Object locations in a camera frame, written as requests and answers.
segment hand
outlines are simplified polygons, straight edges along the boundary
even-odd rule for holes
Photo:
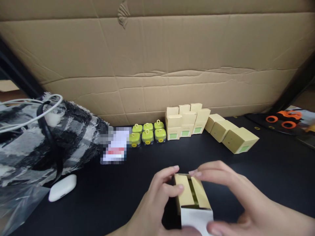
[[[183,185],[166,184],[179,171],[178,166],[165,168],[153,177],[149,190],[143,196],[130,221],[111,236],[201,236],[191,227],[166,230],[162,216],[169,197],[176,197],[184,190]]]
[[[207,230],[215,236],[315,235],[315,219],[270,200],[222,161],[205,163],[189,174],[228,186],[245,209],[237,224],[209,222]]]

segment black mat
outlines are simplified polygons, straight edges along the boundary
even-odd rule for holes
[[[142,146],[128,151],[122,165],[88,163],[77,174],[76,188],[61,200],[46,197],[29,219],[12,235],[96,235],[103,236],[125,224],[147,191],[153,175],[168,166],[179,165],[181,173],[200,164],[222,160],[245,175],[270,199],[315,217],[315,150],[293,136],[261,127],[245,117],[228,118],[245,127],[260,140],[246,153],[234,155],[209,133],[191,138]],[[242,206],[224,186],[204,183],[216,220],[235,222]],[[163,217],[167,228],[180,227],[175,200]]]

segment cardboard backdrop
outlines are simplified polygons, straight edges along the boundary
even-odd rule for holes
[[[0,34],[52,93],[112,125],[202,103],[270,107],[315,47],[313,0],[0,0]]]

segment orange wheel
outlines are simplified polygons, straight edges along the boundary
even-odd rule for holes
[[[269,123],[275,123],[275,122],[278,121],[278,117],[276,117],[276,116],[268,116],[266,118],[266,121],[268,121]]]
[[[281,126],[283,128],[294,128],[296,127],[296,123],[294,123],[293,121],[284,121]]]

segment green lid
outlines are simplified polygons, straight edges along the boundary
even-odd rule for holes
[[[139,139],[140,139],[140,133],[131,133],[131,134],[130,134],[130,141],[131,141],[132,143],[138,142]]]
[[[157,120],[157,121],[154,123],[154,128],[155,128],[155,129],[164,128],[163,122],[161,122],[160,120]]]
[[[165,129],[156,129],[155,130],[155,138],[164,138],[166,137]]]
[[[151,123],[146,123],[143,125],[143,130],[153,130],[153,125]]]
[[[152,130],[148,130],[146,129],[143,133],[142,133],[142,139],[152,139],[153,138],[153,131]]]
[[[133,127],[132,127],[132,132],[133,133],[139,133],[142,131],[142,125],[138,125],[138,124],[135,124]]]

